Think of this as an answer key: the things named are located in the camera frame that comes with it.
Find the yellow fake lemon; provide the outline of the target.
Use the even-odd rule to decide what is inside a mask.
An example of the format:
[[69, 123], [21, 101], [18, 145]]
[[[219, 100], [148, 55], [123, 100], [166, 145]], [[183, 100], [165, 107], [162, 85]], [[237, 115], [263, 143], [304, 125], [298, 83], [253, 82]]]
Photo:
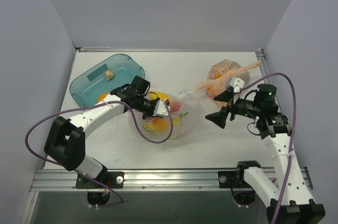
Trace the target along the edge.
[[150, 91], [150, 92], [148, 92], [147, 98], [149, 100], [153, 100], [155, 98], [160, 98], [162, 101], [164, 101], [165, 99], [168, 99], [168, 100], [170, 99], [170, 97], [167, 94], [162, 93], [162, 92], [158, 92], [158, 91]]

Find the clear printed plastic bag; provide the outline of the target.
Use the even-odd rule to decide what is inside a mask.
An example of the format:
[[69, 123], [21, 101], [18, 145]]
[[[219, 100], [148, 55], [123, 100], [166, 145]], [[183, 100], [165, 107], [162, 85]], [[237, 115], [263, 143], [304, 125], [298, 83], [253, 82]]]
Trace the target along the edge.
[[152, 121], [154, 118], [142, 119], [142, 113], [134, 111], [135, 118], [132, 115], [129, 115], [129, 126], [135, 128], [135, 123], [140, 129], [140, 131], [149, 139], [153, 141], [162, 141], [167, 138], [169, 133], [172, 133], [170, 139], [177, 139], [184, 133], [192, 130], [194, 126], [198, 124], [201, 120], [202, 107], [197, 96], [190, 91], [185, 91], [179, 93], [177, 96], [167, 94], [169, 99], [169, 106], [172, 102], [180, 102], [180, 110], [176, 113], [171, 113], [172, 117], [164, 117], [171, 124], [170, 128], [163, 132], [157, 133], [153, 131]]

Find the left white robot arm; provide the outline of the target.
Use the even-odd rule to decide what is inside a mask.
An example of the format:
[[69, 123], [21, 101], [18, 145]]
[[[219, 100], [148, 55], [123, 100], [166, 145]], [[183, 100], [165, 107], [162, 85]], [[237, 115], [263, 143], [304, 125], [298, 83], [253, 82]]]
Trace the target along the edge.
[[131, 83], [113, 89], [103, 100], [70, 118], [57, 117], [48, 134], [44, 152], [67, 171], [85, 174], [88, 182], [100, 188], [107, 181], [107, 168], [86, 153], [86, 139], [108, 120], [129, 109], [145, 118], [158, 117], [165, 105], [160, 97], [146, 98], [150, 83], [135, 76]]

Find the orange yellow fake mango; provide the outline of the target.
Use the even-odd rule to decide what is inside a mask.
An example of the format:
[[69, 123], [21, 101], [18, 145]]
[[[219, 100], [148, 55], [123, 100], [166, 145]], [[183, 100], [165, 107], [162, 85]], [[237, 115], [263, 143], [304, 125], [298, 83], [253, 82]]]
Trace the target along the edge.
[[154, 118], [152, 121], [153, 131], [157, 133], [163, 133], [170, 128], [171, 124], [164, 118]]

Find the red fake apple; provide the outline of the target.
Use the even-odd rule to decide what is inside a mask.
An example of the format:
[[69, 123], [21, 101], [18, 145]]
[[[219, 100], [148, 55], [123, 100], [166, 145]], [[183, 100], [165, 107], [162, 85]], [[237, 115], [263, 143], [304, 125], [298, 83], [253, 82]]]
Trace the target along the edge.
[[170, 107], [171, 107], [171, 109], [170, 109], [171, 113], [176, 113], [180, 110], [181, 103], [178, 102], [178, 101], [172, 102], [172, 103], [170, 103]]

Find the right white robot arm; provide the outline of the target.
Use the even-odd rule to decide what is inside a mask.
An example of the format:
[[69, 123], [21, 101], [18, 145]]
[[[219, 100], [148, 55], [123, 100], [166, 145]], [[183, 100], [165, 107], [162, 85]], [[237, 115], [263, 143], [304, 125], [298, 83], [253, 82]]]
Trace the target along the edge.
[[250, 186], [266, 207], [269, 223], [319, 223], [325, 217], [322, 204], [316, 203], [297, 160], [292, 141], [293, 129], [288, 118], [278, 111], [277, 88], [259, 84], [252, 101], [239, 98], [238, 87], [229, 87], [214, 97], [224, 102], [219, 112], [206, 119], [221, 128], [237, 115], [254, 120], [259, 136], [273, 162], [277, 185], [267, 177], [256, 161], [240, 161], [234, 180], [239, 186]]

